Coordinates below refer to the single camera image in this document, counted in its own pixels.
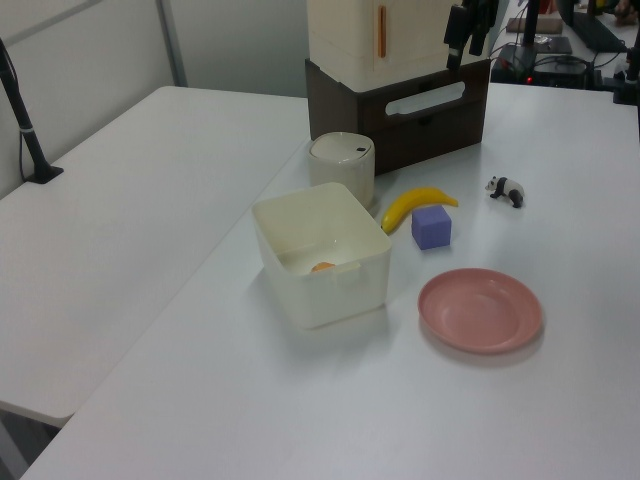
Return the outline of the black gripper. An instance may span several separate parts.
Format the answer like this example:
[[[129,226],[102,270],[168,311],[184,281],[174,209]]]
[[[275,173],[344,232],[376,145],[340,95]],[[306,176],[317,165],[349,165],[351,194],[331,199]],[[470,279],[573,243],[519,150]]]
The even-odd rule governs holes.
[[[444,35],[448,46],[446,68],[458,70],[466,44],[468,12],[472,15],[469,53],[482,56],[487,34],[495,25],[498,10],[497,0],[463,0],[462,5],[453,5]]]

